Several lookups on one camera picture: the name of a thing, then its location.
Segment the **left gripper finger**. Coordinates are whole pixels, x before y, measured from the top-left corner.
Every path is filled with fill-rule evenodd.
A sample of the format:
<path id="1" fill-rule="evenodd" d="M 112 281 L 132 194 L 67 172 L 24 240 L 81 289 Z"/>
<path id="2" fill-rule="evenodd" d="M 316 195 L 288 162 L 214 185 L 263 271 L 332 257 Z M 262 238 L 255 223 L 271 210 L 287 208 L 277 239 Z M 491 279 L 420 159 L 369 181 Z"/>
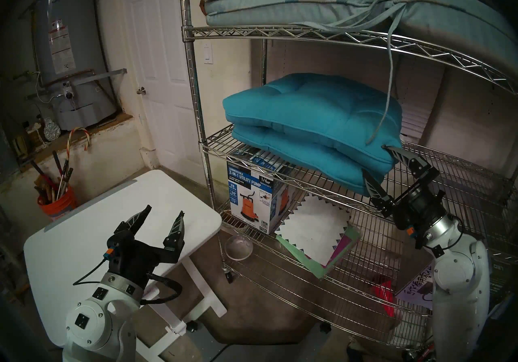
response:
<path id="1" fill-rule="evenodd" d="M 170 251 L 182 251 L 185 244 L 184 234 L 184 212 L 180 211 L 168 236 L 163 241 L 164 248 Z"/>
<path id="2" fill-rule="evenodd" d="M 116 238 L 135 238 L 135 235 L 144 224 L 147 216 L 151 212 L 151 206 L 147 205 L 141 212 L 136 213 L 127 221 L 122 221 L 115 229 Z"/>

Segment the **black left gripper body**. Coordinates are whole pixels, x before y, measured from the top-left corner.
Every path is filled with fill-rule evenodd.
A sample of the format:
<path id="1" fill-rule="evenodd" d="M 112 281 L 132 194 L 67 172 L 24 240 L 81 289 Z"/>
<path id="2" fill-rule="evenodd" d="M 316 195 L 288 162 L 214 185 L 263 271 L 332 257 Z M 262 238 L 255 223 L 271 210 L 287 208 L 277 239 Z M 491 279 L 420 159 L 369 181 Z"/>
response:
<path id="1" fill-rule="evenodd" d="M 155 267 L 161 263 L 176 264 L 180 251 L 170 251 L 160 247 L 147 245 L 135 238 L 116 238 L 113 234 L 107 241 L 108 273 L 123 277 L 145 288 L 150 280 L 167 282 L 153 274 Z"/>

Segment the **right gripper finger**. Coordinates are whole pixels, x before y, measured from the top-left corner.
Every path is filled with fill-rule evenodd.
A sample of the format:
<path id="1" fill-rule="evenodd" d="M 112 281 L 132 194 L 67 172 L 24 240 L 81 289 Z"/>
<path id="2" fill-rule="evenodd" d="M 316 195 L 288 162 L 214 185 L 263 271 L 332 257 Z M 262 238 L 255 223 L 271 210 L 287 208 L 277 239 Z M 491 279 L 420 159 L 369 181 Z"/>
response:
<path id="1" fill-rule="evenodd" d="M 439 177 L 440 172 L 420 155 L 394 146 L 382 148 L 389 152 L 394 159 L 405 165 L 417 181 L 432 182 Z"/>
<path id="2" fill-rule="evenodd" d="M 384 217 L 390 217 L 395 206 L 394 198 L 383 189 L 381 184 L 368 171 L 363 171 L 363 181 L 373 206 Z"/>

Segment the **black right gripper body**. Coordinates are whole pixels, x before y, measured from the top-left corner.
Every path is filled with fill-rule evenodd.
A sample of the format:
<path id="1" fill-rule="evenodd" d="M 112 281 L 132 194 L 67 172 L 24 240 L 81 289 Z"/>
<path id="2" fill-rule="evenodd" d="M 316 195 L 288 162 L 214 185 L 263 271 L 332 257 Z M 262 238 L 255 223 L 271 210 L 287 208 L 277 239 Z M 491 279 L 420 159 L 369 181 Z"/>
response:
<path id="1" fill-rule="evenodd" d="M 443 191 L 434 194 L 429 185 L 439 173 L 427 173 L 393 201 L 393 222 L 397 229 L 426 231 L 447 215 Z"/>

